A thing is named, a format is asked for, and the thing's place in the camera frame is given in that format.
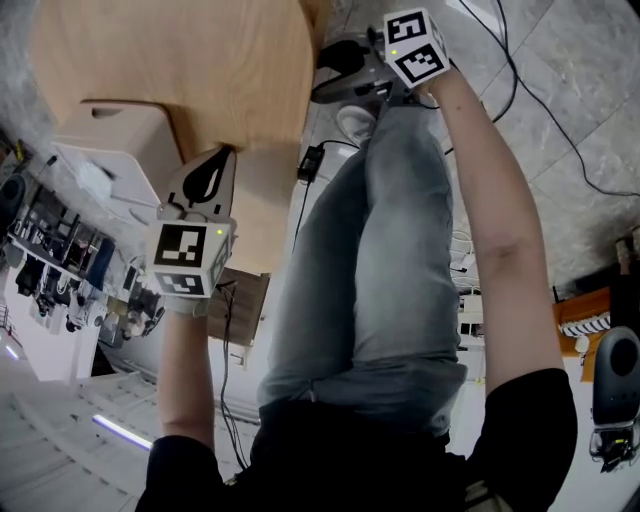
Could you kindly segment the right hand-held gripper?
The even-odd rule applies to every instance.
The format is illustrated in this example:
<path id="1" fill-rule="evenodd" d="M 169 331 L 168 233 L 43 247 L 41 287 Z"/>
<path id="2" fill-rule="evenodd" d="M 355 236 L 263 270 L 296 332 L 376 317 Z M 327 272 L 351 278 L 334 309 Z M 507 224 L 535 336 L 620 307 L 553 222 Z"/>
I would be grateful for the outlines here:
<path id="1" fill-rule="evenodd" d="M 382 29 L 370 27 L 364 37 L 382 70 L 391 73 L 407 91 L 451 69 L 444 36 L 424 7 L 387 13 Z M 368 53 L 369 48 L 357 41 L 338 41 L 322 48 L 317 68 L 329 68 L 340 75 L 315 86 L 311 101 L 325 105 L 354 99 L 360 83 L 352 74 L 364 67 Z"/>

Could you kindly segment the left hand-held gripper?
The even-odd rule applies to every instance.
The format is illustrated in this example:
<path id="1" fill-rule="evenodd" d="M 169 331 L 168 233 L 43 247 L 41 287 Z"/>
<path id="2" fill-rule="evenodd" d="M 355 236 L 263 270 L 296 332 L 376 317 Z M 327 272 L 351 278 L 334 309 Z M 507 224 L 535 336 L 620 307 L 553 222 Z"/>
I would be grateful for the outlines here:
<path id="1" fill-rule="evenodd" d="M 160 294 L 208 299 L 232 255 L 236 152 L 221 146 L 174 173 L 147 231 L 147 269 Z"/>

